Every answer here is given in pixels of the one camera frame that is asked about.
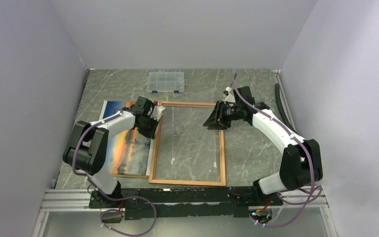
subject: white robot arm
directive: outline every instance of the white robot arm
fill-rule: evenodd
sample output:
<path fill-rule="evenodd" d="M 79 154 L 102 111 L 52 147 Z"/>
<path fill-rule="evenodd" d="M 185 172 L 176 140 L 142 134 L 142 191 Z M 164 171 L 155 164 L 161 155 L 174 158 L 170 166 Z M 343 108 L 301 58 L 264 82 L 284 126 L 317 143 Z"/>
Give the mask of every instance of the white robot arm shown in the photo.
<path fill-rule="evenodd" d="M 232 120 L 243 119 L 259 129 L 276 145 L 282 154 L 281 168 L 279 172 L 253 182 L 259 196 L 271 195 L 283 190 L 294 190 L 310 184 L 308 160 L 298 142 L 306 147 L 311 156 L 315 181 L 321 180 L 323 172 L 319 144 L 315 140 L 304 139 L 287 127 L 284 127 L 285 130 L 280 125 L 283 123 L 275 117 L 265 103 L 255 103 L 255 98 L 252 97 L 248 86 L 238 88 L 237 92 L 233 90 L 233 95 L 231 95 L 231 88 L 226 88 L 223 92 L 224 99 L 216 102 L 204 126 L 215 130 L 228 129 L 231 127 Z M 249 107 L 246 102 L 261 113 Z"/>
<path fill-rule="evenodd" d="M 103 193 L 111 198 L 121 198 L 121 184 L 104 166 L 108 140 L 135 127 L 143 136 L 153 139 L 164 109 L 156 101 L 139 97 L 131 108 L 122 108 L 103 120 L 77 122 L 65 148 L 63 161 L 74 166 L 77 173 L 86 175 Z"/>

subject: empty picture frame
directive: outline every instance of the empty picture frame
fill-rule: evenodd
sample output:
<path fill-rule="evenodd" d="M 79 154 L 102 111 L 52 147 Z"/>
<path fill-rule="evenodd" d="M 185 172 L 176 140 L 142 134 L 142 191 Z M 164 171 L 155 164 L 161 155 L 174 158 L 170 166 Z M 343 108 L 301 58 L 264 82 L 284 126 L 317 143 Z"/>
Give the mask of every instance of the empty picture frame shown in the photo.
<path fill-rule="evenodd" d="M 160 105 L 166 107 L 191 107 L 191 108 L 214 108 L 215 103 L 193 103 L 193 102 L 173 102 L 161 101 Z M 149 183 L 151 184 L 170 184 L 170 185 L 197 185 L 197 186 L 226 186 L 226 162 L 225 162 L 225 138 L 224 131 L 218 130 L 219 133 L 219 161 L 220 161 L 220 180 L 217 181 L 193 181 L 193 180 L 171 180 L 171 179 L 156 179 L 156 163 L 157 154 L 160 143 L 160 131 L 162 120 L 159 122 L 155 133 L 151 171 L 149 175 Z"/>

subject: marble surface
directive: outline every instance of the marble surface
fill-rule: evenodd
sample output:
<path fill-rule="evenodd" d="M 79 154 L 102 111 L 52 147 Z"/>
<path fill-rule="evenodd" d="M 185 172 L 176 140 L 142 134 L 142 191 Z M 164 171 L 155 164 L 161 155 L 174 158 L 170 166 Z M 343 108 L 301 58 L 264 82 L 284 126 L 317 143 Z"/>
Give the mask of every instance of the marble surface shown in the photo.
<path fill-rule="evenodd" d="M 185 92 L 157 95 L 147 92 L 148 73 L 157 71 L 184 72 Z M 238 73 L 237 85 L 250 86 L 256 102 L 265 102 L 280 118 L 272 70 L 92 70 L 76 121 L 98 120 L 104 100 L 133 101 L 143 96 L 158 101 L 216 102 L 222 98 L 234 72 Z M 172 119 L 173 123 L 162 124 L 156 178 L 206 181 L 219 178 L 218 149 L 213 149 L 218 145 L 218 136 L 202 127 L 209 115 L 208 109 L 168 108 L 164 116 Z M 272 142 L 243 121 L 234 121 L 232 128 L 225 131 L 225 154 L 227 186 L 250 186 L 254 180 L 278 171 L 281 163 L 281 154 Z M 174 187 L 152 185 L 147 179 L 117 179 L 124 188 Z M 72 168 L 62 164 L 57 189 L 84 189 L 87 186 L 88 182 L 83 177 L 73 175 Z"/>
<path fill-rule="evenodd" d="M 156 179 L 220 181 L 219 132 L 202 126 L 212 111 L 166 106 Z"/>

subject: clear plastic organizer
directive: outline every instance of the clear plastic organizer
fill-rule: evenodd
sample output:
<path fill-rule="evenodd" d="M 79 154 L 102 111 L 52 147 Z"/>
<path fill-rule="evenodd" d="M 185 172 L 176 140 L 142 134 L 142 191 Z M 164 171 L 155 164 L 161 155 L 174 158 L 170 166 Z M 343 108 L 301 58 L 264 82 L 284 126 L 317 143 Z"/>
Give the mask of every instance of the clear plastic organizer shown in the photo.
<path fill-rule="evenodd" d="M 150 72 L 148 92 L 175 92 L 184 91 L 185 80 L 183 72 Z"/>

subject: painting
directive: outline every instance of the painting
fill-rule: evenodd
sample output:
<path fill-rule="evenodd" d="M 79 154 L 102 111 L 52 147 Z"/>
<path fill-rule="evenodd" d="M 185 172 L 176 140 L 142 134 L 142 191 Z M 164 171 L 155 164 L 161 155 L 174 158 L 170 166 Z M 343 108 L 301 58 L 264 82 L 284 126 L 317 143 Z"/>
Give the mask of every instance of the painting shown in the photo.
<path fill-rule="evenodd" d="M 117 107 L 131 107 L 134 102 L 105 101 L 100 120 L 116 113 Z M 152 139 L 141 135 L 137 128 L 123 131 L 108 141 L 105 166 L 117 177 L 148 178 L 152 159 Z"/>

